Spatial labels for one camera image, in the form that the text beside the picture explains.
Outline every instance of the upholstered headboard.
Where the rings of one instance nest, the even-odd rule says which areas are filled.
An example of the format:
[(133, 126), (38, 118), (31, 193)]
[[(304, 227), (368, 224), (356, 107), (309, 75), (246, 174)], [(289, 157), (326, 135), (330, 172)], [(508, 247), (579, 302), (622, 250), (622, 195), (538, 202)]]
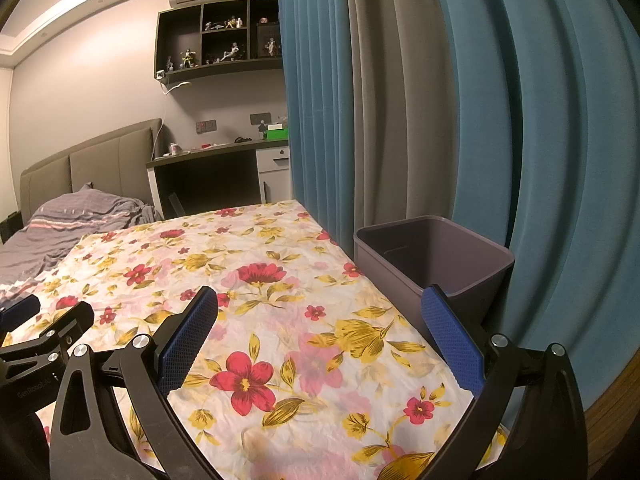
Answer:
[(95, 189), (152, 203), (145, 164), (151, 158), (160, 119), (125, 126), (41, 160), (20, 175), (20, 209), (26, 224), (47, 200)]

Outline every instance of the beige wall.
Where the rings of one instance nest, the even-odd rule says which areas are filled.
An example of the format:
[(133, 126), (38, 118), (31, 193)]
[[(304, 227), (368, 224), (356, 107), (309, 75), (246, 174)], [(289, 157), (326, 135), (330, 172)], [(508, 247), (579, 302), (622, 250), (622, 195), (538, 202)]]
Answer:
[[(14, 69), (9, 138), (20, 173), (46, 156), (127, 124), (162, 118), (183, 148), (258, 138), (249, 114), (287, 114), (282, 70), (196, 79), (166, 98), (153, 78), (156, 21), (168, 0), (129, 0), (62, 32)], [(195, 121), (218, 130), (197, 135)]]
[(11, 178), (7, 130), (12, 73), (13, 70), (0, 68), (0, 221), (17, 209)]

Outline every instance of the desk top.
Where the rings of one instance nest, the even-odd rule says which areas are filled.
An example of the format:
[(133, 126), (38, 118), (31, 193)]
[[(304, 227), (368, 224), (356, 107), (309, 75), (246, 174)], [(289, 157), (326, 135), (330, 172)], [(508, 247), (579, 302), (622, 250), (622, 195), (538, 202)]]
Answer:
[(289, 139), (277, 140), (249, 140), (247, 142), (232, 142), (230, 144), (220, 144), (219, 146), (211, 146), (200, 150), (191, 150), (190, 152), (178, 153), (178, 155), (163, 156), (155, 158), (146, 164), (147, 168), (156, 166), (164, 166), (173, 164), (174, 162), (183, 162), (193, 158), (201, 158), (203, 156), (222, 155), (223, 153), (242, 152), (244, 150), (263, 150), (265, 148), (279, 148), (280, 146), (288, 146)]

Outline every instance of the gray plastic bin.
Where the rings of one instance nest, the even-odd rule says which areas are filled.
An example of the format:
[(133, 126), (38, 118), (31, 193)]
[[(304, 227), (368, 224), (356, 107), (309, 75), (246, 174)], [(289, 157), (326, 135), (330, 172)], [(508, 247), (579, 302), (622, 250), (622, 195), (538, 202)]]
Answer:
[(363, 227), (353, 238), (356, 265), (432, 346), (420, 312), (424, 288), (436, 283), (459, 312), (482, 322), (514, 262), (507, 248), (439, 216)]

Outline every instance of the cabinet door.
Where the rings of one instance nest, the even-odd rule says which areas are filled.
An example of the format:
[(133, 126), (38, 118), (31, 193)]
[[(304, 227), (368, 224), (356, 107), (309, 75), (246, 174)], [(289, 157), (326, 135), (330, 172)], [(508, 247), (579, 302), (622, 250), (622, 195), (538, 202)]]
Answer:
[(258, 177), (260, 178), (260, 194), (263, 204), (292, 199), (289, 170), (259, 173)]

